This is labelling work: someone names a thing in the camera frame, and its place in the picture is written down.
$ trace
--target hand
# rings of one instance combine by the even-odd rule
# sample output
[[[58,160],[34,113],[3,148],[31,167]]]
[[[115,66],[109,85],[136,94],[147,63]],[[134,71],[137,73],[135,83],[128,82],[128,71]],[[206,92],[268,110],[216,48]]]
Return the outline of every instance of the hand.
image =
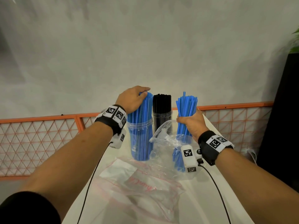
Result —
[[[130,114],[139,108],[144,98],[146,98],[148,90],[150,90],[149,87],[142,86],[129,88],[118,96],[115,104],[122,106],[125,112]]]
[[[209,131],[209,128],[207,128],[204,122],[204,116],[198,109],[196,109],[196,113],[193,116],[177,117],[176,121],[187,126],[187,129],[192,134],[196,142],[202,133]]]

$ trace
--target bundle of black straws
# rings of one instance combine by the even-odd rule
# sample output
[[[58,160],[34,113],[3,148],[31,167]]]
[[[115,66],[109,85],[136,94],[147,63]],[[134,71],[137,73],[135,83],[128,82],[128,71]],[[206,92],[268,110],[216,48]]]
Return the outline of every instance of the bundle of black straws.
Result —
[[[154,95],[152,104],[154,132],[167,120],[171,120],[171,95]]]

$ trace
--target black cable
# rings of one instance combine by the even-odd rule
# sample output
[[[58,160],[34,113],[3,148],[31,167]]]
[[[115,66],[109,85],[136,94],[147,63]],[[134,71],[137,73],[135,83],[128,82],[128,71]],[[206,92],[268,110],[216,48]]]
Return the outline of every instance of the black cable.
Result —
[[[226,210],[225,203],[224,203],[224,201],[223,201],[223,198],[222,198],[222,195],[221,195],[221,193],[220,193],[220,190],[219,190],[219,188],[218,188],[216,182],[214,181],[214,178],[211,176],[211,174],[208,172],[208,170],[207,170],[204,166],[202,166],[202,165],[199,165],[199,166],[202,167],[202,168],[204,168],[204,169],[206,170],[206,172],[209,174],[209,176],[211,177],[211,179],[213,180],[213,182],[214,182],[214,184],[215,184],[215,186],[216,186],[216,188],[217,188],[217,190],[218,190],[218,193],[219,193],[219,195],[220,195],[220,198],[221,198],[221,200],[222,200],[222,203],[223,203],[223,206],[224,206],[224,209],[225,209],[227,218],[228,218],[228,222],[229,222],[229,224],[231,224],[231,222],[230,222],[230,218],[229,218],[229,215],[228,215],[228,212],[227,212],[227,210]]]
[[[93,178],[93,176],[95,175],[95,171],[97,170],[97,166],[95,167],[95,170],[94,170],[94,172],[92,173],[92,177],[91,177],[91,179],[90,179],[90,181],[89,181],[89,184],[88,184],[88,187],[87,187],[87,191],[86,191],[86,194],[85,194],[85,198],[84,198],[84,202],[83,202],[83,206],[82,206],[81,213],[80,213],[80,216],[79,216],[79,219],[78,219],[77,224],[79,224],[79,221],[80,221],[80,218],[81,218],[81,215],[82,215],[82,212],[83,212],[83,208],[84,208],[84,205],[85,205],[85,201],[86,201],[87,193],[88,193],[90,184],[91,184],[91,182],[92,182],[92,178]]]

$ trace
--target plant leaf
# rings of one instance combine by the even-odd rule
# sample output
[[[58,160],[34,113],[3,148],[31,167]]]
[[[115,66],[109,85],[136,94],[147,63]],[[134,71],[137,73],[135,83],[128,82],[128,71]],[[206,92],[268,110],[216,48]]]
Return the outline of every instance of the plant leaf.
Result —
[[[299,33],[299,28],[293,34],[296,34],[296,33]]]
[[[299,53],[299,46],[291,48],[290,53]]]

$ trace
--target orange mesh fence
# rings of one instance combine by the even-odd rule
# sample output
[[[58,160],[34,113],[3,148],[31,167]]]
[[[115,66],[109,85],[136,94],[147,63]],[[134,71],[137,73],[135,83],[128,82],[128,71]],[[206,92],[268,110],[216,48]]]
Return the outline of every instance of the orange mesh fence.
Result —
[[[201,106],[237,151],[258,148],[272,102]],[[89,127],[98,113],[0,120],[0,179],[28,176],[55,151]]]

